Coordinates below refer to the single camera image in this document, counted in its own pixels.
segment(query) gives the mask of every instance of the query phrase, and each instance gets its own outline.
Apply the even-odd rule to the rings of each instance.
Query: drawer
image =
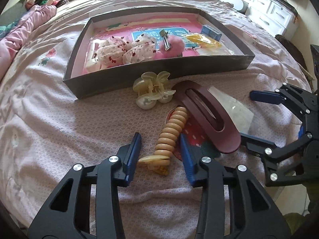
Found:
[[[271,0],[252,0],[249,5],[255,7],[262,13],[267,13],[271,4]]]
[[[283,9],[275,3],[272,3],[272,5],[270,6],[267,16],[283,25],[284,27],[288,26],[288,23],[293,17],[287,10]]]
[[[275,37],[277,34],[283,35],[285,33],[285,28],[278,24],[277,22],[271,20],[266,15],[259,12],[253,7],[248,7],[246,15],[254,22],[261,26],[270,35]]]

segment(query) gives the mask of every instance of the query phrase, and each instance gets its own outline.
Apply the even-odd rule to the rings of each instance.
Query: drawer handle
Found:
[[[264,23],[266,23],[267,25],[269,25],[269,22],[263,20],[262,18],[260,18]]]
[[[276,12],[281,18],[283,18],[284,19],[284,17],[280,14],[280,13],[278,13],[278,12]]]

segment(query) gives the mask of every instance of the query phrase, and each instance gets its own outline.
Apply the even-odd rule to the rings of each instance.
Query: pink pom-pom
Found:
[[[159,43],[160,52],[162,52],[164,58],[178,57],[182,55],[185,49],[185,43],[181,37],[169,35],[167,38],[168,42],[171,45],[170,50],[165,51],[164,42]]]

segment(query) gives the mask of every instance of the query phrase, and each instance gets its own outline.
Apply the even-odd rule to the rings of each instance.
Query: pink blanket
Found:
[[[0,40],[0,81],[15,55],[25,44],[31,32],[56,15],[55,6],[34,5],[10,33]]]

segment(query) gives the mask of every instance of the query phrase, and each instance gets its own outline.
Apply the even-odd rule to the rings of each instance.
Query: bedsheet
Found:
[[[198,7],[224,23],[256,55],[248,69],[186,76],[171,80],[170,85],[193,80],[207,88],[214,86],[254,113],[249,134],[278,146],[297,138],[300,122],[289,110],[252,102],[249,92],[274,90],[285,81],[310,91],[306,78],[278,41],[230,4],[218,0],[85,0],[65,13],[58,12],[32,32],[0,84],[0,199],[24,225],[30,225],[75,163],[99,164],[130,143],[135,132],[142,136],[140,155],[153,153],[166,117],[177,105],[175,100],[144,111],[136,106],[132,88],[77,100],[62,82],[88,18],[138,6]],[[242,149],[218,161],[230,167],[245,164],[264,183],[261,161]],[[170,170],[169,176],[162,177],[139,166],[131,185],[119,188],[126,238],[194,237],[201,190],[189,186],[180,161],[173,160]],[[274,196],[277,188],[272,189]]]

